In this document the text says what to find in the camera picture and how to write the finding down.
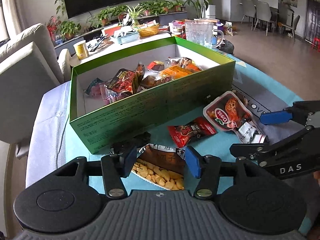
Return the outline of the peanut snack bag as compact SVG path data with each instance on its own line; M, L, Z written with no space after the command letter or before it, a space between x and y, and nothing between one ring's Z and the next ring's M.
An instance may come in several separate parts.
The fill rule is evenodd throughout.
M138 151L131 172L166 190L184 190L185 150L147 144Z

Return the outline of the clear bag brown snacks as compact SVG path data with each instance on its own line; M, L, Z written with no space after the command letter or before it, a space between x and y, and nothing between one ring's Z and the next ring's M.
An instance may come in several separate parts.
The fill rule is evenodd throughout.
M169 57L168 58L171 65L177 65L179 67L185 68L188 64L191 64L193 61L187 57Z

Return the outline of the blue purple crab stick packet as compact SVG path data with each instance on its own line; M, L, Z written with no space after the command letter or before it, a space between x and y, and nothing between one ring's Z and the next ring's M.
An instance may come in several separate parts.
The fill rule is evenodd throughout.
M106 84L105 81L103 81L99 78L96 78L86 88L85 94L90 97L101 96L100 86L105 85L105 84Z

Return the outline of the orange yellow biscuit packet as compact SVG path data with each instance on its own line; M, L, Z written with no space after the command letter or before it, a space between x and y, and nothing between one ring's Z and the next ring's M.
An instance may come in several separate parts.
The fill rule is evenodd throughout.
M159 72L159 76L161 78L164 77L172 77L173 79L179 79L188 75L191 75L192 72L189 70L186 70L178 65L174 65L168 68L165 68L164 70L161 70Z

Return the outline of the red white chicken packet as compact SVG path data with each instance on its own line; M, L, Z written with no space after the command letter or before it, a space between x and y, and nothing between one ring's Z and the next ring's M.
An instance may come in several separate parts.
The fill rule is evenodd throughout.
M236 94L223 93L203 109L203 116L223 132L234 132L243 144L263 144L267 136Z

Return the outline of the small red snack packet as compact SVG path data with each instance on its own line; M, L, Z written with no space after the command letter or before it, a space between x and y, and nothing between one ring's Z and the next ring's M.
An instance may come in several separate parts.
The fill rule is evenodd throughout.
M168 126L168 131L178 148L183 148L193 141L217 134L214 126L202 116L186 125Z

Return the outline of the green cardboard box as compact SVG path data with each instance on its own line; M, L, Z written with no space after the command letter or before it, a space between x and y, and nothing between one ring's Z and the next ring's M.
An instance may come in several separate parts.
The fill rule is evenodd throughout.
M192 59L201 71L110 105L84 94L95 78L109 81L121 69L135 70L138 63L176 56ZM90 153L100 153L116 141L163 124L230 90L234 70L233 59L178 37L140 43L89 60L72 71L71 127Z

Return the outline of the dark red chocolate packet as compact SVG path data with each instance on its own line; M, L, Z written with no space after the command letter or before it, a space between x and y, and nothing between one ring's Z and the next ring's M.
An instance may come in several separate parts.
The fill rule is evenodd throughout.
M134 71L121 68L107 87L116 93L136 94L138 89L137 74Z

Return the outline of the grey dining chair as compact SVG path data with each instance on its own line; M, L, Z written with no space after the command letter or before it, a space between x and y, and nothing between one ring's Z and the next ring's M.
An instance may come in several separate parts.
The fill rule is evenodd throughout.
M256 29L258 23L266 23L266 35L268 33L268 27L269 24L271 23L271 18L272 18L272 12L270 9L270 6L268 3L266 2L261 2L261 1L257 1L256 3L256 17L257 17L257 21L255 23L254 26L254 30Z

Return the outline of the clear glass mug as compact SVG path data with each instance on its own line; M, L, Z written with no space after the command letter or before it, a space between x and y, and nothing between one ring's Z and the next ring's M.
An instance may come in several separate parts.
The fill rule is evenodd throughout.
M185 35L190 42L213 49L219 47L224 39L223 31L217 28L216 22L186 20Z

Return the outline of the round white coffee table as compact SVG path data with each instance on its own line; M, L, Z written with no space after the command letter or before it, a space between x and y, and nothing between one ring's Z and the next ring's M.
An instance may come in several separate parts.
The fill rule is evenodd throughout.
M139 44L143 44L143 43L146 43L146 42L160 40L160 39L168 38L168 37L171 37L171 32L169 32L169 31L160 31L157 35L153 35L153 36L149 36L149 37L143 37L143 38L140 38L139 40L136 40L136 41L133 41L133 42L129 42L129 43L125 43L125 44L114 43L114 44L109 45L106 48L103 48L101 51L99 51L97 53L90 54L88 58L85 58L83 60L79 60L78 57L76 55L74 55L74 56L71 57L70 65L71 65L71 67L75 67L75 66L78 66L80 64L83 64L83 63L86 63L88 61L91 61L93 59L97 59L97 58L99 58L101 56L105 56L107 54L113 53L115 51L119 51L119 50L122 50L122 49L125 49L125 48L129 48L129 47L136 46L136 45L139 45Z

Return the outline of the yellow canister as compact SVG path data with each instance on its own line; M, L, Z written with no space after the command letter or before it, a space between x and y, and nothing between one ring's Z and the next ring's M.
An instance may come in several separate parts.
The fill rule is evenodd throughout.
M74 45L75 53L79 60L83 60L89 57L87 45L85 40L81 40L79 42L76 42Z

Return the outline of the blue tissue tray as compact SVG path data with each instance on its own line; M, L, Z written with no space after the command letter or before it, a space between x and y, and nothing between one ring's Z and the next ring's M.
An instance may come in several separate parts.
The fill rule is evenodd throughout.
M140 34L137 31L129 31L126 33L121 30L116 30L114 34L110 36L110 39L112 42L122 45L139 40Z

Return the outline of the woven yellow basket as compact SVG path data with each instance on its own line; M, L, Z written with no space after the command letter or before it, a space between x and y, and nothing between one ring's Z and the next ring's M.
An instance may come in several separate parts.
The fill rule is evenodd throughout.
M138 25L136 26L137 31L139 32L140 37L149 37L157 35L159 32L159 24L154 24L152 26L148 25Z

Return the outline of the red flower arrangement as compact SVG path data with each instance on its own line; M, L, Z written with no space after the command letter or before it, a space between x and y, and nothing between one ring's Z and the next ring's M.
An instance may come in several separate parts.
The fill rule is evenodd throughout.
M55 16L52 16L47 23L47 29L49 31L50 38L54 42L56 41L56 33L60 24L61 21Z

